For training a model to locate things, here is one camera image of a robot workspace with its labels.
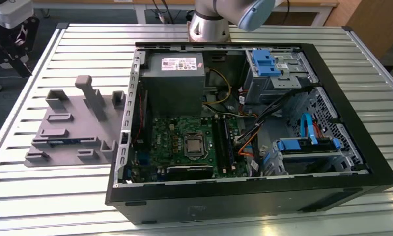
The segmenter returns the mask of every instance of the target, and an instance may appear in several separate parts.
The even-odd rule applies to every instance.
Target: green motherboard
[[[216,144],[212,119],[204,118],[155,118],[152,131],[152,150],[150,167],[178,165],[210,165],[214,167],[212,178],[247,177],[244,161],[236,162],[234,170],[218,168]],[[238,120],[227,118],[228,133],[234,139],[239,135]],[[158,178],[160,169],[144,173],[144,182],[162,181]]]

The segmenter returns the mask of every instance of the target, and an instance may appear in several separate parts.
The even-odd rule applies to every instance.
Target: aluminum table
[[[231,27],[234,42],[314,43],[393,169],[393,78],[355,33],[340,27]],[[104,204],[110,165],[27,168],[51,89],[127,90],[135,42],[187,41],[187,26],[70,24],[58,29],[0,131],[0,236],[393,234],[393,188],[320,213],[135,226]]]

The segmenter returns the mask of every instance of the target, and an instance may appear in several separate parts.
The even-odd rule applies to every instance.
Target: gray 3d-printed holder
[[[118,154],[126,94],[102,95],[92,77],[80,75],[84,96],[51,90],[50,108],[26,156],[27,167],[108,164]]]

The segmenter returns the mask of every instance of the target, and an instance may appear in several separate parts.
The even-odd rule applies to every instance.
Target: motherboard
[[[155,118],[152,150],[136,156],[136,181],[247,177],[247,164],[228,142],[239,135],[235,117]]]

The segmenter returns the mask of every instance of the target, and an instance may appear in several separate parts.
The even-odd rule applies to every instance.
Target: floor
[[[54,9],[50,12],[51,17],[40,20],[39,34],[36,38],[35,50],[30,53],[30,68],[40,59],[42,52],[48,44],[50,38],[55,31],[59,22],[71,23],[138,23],[136,14],[134,10],[67,10]],[[187,23],[187,11],[172,10],[172,15],[176,17],[178,24]],[[147,22],[150,24],[160,24],[159,19],[155,18],[152,11],[147,11]],[[393,47],[382,59],[383,65],[393,66]],[[0,84],[3,90],[0,92],[0,129],[4,124],[8,113],[14,107],[19,94],[23,90],[27,79],[18,76],[16,72],[10,69],[0,68]]]

